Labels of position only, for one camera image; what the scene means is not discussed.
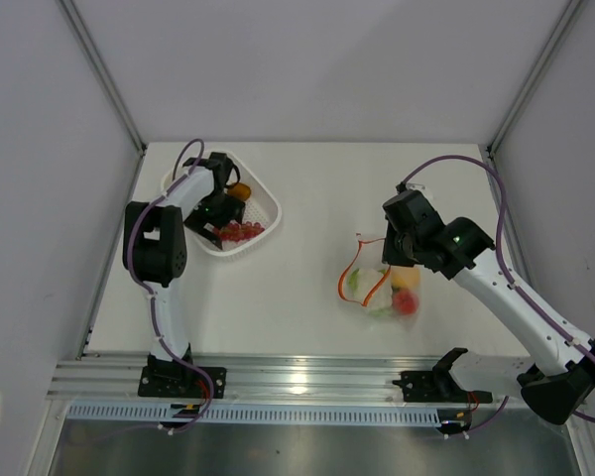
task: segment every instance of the plastic bag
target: plastic bag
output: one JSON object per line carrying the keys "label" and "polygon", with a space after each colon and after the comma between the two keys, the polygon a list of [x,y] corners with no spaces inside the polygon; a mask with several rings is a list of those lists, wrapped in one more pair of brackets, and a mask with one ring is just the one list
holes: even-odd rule
{"label": "plastic bag", "polygon": [[384,265],[384,238],[359,233],[356,236],[357,254],[339,277],[339,297],[361,305],[374,316],[416,315],[420,304],[419,269]]}

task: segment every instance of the white basket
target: white basket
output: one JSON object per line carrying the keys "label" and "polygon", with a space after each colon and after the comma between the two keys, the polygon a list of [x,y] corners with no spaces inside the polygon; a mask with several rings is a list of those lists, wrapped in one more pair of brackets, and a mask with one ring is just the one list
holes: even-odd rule
{"label": "white basket", "polygon": [[[240,169],[240,181],[249,185],[251,188],[251,196],[246,201],[243,222],[251,221],[254,223],[258,221],[265,228],[265,231],[250,240],[238,243],[232,241],[223,242],[222,250],[219,250],[211,242],[196,233],[192,233],[194,240],[205,253],[231,261],[258,248],[260,243],[267,239],[271,232],[278,227],[280,219],[282,218],[282,209],[276,198],[271,195],[269,190],[258,180],[254,173],[251,172],[233,153],[228,151],[210,150],[206,151],[205,156],[208,157],[212,152],[222,152],[227,154],[229,159],[234,161],[234,164]],[[161,190],[165,190],[172,183],[172,171],[173,170],[170,169],[161,179]],[[184,168],[179,167],[177,171],[177,179],[182,176],[183,172]]]}

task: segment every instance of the yellow fruit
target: yellow fruit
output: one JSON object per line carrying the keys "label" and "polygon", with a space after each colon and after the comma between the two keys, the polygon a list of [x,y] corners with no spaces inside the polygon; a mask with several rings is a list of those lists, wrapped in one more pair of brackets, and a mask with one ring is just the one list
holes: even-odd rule
{"label": "yellow fruit", "polygon": [[417,288],[420,283],[420,270],[393,266],[390,272],[390,281],[393,288]]}

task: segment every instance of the bag of fruit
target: bag of fruit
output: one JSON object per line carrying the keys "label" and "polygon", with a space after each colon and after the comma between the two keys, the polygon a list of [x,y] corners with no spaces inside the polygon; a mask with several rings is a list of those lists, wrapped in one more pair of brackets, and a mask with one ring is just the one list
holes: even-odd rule
{"label": "bag of fruit", "polygon": [[384,238],[357,233],[357,254],[339,277],[337,292],[370,315],[412,317],[418,313],[420,271],[384,265]]}

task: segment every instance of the red fruit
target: red fruit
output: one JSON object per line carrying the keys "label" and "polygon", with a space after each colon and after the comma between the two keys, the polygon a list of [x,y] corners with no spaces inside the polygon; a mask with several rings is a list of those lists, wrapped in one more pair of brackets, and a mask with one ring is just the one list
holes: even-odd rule
{"label": "red fruit", "polygon": [[393,308],[401,315],[411,315],[418,310],[418,297],[410,290],[393,294]]}

